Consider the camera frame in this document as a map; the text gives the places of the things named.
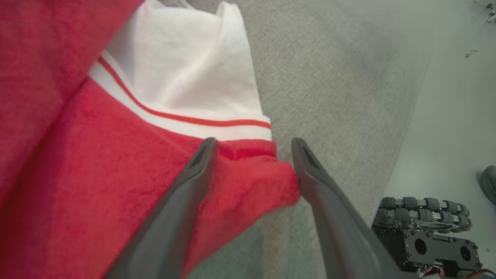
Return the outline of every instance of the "wire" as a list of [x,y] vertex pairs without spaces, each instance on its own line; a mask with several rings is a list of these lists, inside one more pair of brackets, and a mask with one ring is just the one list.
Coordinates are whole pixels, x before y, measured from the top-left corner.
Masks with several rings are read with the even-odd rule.
[[421,270],[421,272],[422,272],[422,273],[429,273],[429,272],[431,272],[431,270],[432,270],[432,269],[433,269],[433,267],[432,267],[432,266],[428,266],[426,269]]
[[496,278],[496,274],[488,269],[482,269],[481,271],[478,271],[478,272],[474,272],[470,275],[468,275],[467,277],[465,277],[465,279],[475,279],[477,278],[479,275],[482,275],[482,274],[486,274],[486,273],[489,273],[491,274],[492,276],[494,276]]

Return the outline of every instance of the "shoe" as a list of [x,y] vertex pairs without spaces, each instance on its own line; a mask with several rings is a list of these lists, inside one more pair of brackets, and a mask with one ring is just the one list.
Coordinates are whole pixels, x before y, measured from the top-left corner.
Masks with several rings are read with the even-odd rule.
[[496,205],[496,167],[489,166],[482,173],[480,185],[482,192]]

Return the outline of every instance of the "white fabric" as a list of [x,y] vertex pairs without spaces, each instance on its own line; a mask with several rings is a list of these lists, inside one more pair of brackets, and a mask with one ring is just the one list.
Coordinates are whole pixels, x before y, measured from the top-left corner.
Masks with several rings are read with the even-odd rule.
[[[146,0],[102,57],[139,103],[151,110],[214,121],[270,123],[262,114],[236,5],[223,2],[213,15]],[[170,131],[219,140],[271,140],[265,127],[213,127],[152,115],[136,105],[99,63],[90,76],[141,118]]]

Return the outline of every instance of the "cable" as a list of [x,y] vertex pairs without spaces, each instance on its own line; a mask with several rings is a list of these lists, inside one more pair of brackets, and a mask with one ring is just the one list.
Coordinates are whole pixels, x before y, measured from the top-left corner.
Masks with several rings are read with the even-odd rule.
[[420,272],[422,272],[422,273],[429,273],[429,272],[431,272],[432,269],[433,269],[433,267],[432,266],[429,266],[426,269],[421,270]]
[[482,275],[482,274],[486,274],[486,273],[489,273],[491,274],[492,276],[494,276],[496,278],[496,274],[488,269],[483,269],[481,271],[478,271],[478,272],[474,272],[470,275],[468,275],[467,277],[465,277],[465,279],[475,279],[477,278],[479,275]]
[[422,277],[422,279],[441,279],[441,277],[439,277],[439,273],[432,273]]

